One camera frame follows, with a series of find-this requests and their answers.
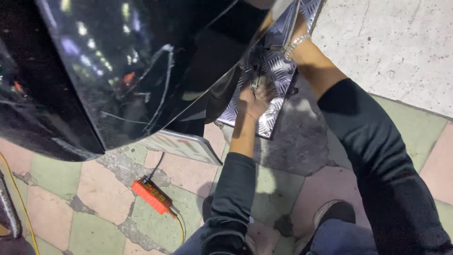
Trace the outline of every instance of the person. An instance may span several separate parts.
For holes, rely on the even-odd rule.
[[[318,210],[314,235],[299,241],[295,255],[453,254],[433,198],[390,117],[306,34],[299,15],[286,56],[308,80],[346,150],[371,230],[354,224],[350,204],[331,201]],[[246,235],[256,185],[253,146],[256,121],[272,96],[265,84],[242,89],[230,150],[215,194],[205,200],[210,212],[203,212],[205,224],[174,255],[258,255]]]

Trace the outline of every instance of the glossy black fairing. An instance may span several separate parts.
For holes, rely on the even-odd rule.
[[[82,161],[177,126],[266,14],[242,0],[3,0],[0,134]]]

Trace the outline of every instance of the blue jeans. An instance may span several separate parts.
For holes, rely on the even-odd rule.
[[[173,255],[200,255],[206,224],[199,228]],[[371,230],[340,220],[327,220],[316,231],[311,255],[377,255]]]

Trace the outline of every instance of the silver chain bracelet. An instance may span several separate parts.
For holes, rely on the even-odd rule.
[[[310,34],[304,34],[302,36],[299,36],[298,38],[294,39],[294,41],[292,43],[290,43],[288,45],[288,47],[286,48],[286,50],[284,51],[284,59],[287,60],[287,61],[293,61],[290,56],[291,54],[293,53],[293,50],[299,45],[301,44],[302,42],[310,39],[311,36]]]

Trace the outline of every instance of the black sleeve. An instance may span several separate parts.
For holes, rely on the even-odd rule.
[[[318,106],[351,161],[379,254],[453,253],[433,198],[380,105],[345,79]]]
[[[247,224],[255,196],[256,170],[253,159],[230,152],[212,201],[212,218],[202,255],[243,253]]]

